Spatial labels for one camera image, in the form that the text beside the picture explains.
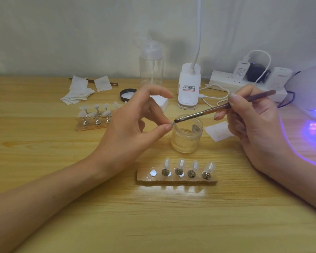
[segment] wooden table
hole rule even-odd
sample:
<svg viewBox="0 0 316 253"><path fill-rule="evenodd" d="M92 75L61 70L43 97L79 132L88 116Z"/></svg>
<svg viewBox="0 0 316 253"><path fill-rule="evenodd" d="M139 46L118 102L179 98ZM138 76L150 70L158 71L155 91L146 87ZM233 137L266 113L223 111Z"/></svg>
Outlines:
<svg viewBox="0 0 316 253"><path fill-rule="evenodd" d="M119 86L67 106L59 100L68 92L67 78L0 76L0 192L91 153L105 129L76 132L78 107L121 103L120 90L139 87L138 80L112 82ZM176 93L177 80L164 85ZM224 95L211 89L204 94ZM176 103L171 100L165 112L170 119L193 112ZM206 108L199 101L197 111ZM293 106L281 114L294 148L316 161L310 121ZM213 116L202 121L216 123ZM146 129L153 126L147 122ZM219 182L136 184L137 167L160 165L166 157L197 159L201 165L214 160ZM255 171L235 137L215 143L204 132L195 153L181 154L167 135L134 165L60 211L17 252L316 252L316 209Z"/></svg>

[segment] clear liquid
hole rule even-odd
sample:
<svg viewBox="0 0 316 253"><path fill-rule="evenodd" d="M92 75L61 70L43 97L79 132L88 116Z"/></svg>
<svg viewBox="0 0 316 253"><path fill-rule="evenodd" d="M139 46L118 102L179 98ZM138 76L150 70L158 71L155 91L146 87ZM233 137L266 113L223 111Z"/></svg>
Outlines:
<svg viewBox="0 0 316 253"><path fill-rule="evenodd" d="M189 129L181 128L180 130L190 135L194 134ZM200 137L201 137L201 134L198 136L187 137L185 135L182 135L175 128L173 128L172 135L171 135L171 145L178 152L191 153L197 149Z"/></svg>

